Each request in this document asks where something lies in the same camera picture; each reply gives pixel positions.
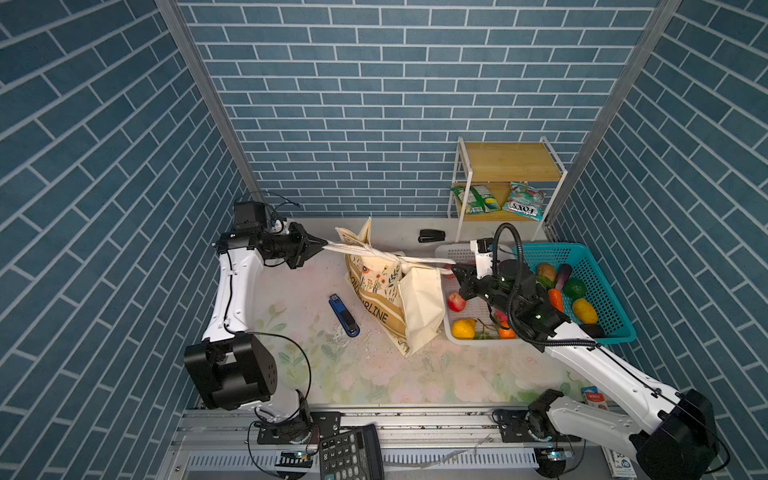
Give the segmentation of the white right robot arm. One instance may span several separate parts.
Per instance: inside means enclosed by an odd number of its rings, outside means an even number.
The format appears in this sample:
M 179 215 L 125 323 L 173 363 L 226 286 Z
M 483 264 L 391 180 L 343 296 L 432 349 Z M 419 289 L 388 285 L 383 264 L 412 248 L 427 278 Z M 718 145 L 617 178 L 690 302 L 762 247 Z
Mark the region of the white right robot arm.
M 533 274 L 516 260 L 479 275 L 452 266 L 459 294 L 504 314 L 518 339 L 568 366 L 622 408 L 622 413 L 574 402 L 548 389 L 528 407 L 532 437 L 576 436 L 628 457 L 651 479 L 700 479 L 714 472 L 723 445 L 710 400 L 680 392 L 605 349 L 554 307 Z

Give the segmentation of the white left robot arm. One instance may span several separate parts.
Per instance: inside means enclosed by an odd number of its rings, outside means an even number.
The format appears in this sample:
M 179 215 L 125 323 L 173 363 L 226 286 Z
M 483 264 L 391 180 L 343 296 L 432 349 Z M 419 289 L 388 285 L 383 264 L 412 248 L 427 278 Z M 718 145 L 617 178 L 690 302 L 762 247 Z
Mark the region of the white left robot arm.
M 276 360 L 261 342 L 275 335 L 255 330 L 257 283 L 275 266 L 302 267 L 326 245 L 263 202 L 234 204 L 233 227 L 213 244 L 219 261 L 213 312 L 202 339 L 183 355 L 207 408 L 252 409 L 259 421 L 275 426 L 306 410 L 306 395 L 279 382 Z

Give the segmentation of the red apple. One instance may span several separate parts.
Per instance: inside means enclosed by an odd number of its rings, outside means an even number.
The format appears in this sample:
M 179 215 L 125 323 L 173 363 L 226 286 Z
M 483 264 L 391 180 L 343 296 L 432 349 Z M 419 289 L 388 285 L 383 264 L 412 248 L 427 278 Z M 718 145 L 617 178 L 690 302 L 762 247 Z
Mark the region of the red apple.
M 465 310 L 467 301 L 458 293 L 451 292 L 446 297 L 449 309 L 453 312 L 462 312 Z

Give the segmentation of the cream floral tote bag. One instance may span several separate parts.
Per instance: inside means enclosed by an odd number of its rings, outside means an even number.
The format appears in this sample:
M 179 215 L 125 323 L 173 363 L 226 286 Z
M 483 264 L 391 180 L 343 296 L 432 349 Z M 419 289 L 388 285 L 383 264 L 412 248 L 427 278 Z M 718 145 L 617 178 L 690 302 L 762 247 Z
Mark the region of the cream floral tote bag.
M 358 233 L 338 227 L 339 240 L 325 249 L 345 256 L 355 294 L 400 353 L 409 357 L 438 334 L 447 315 L 442 278 L 454 262 L 379 250 L 371 243 L 371 227 L 371 220 Z

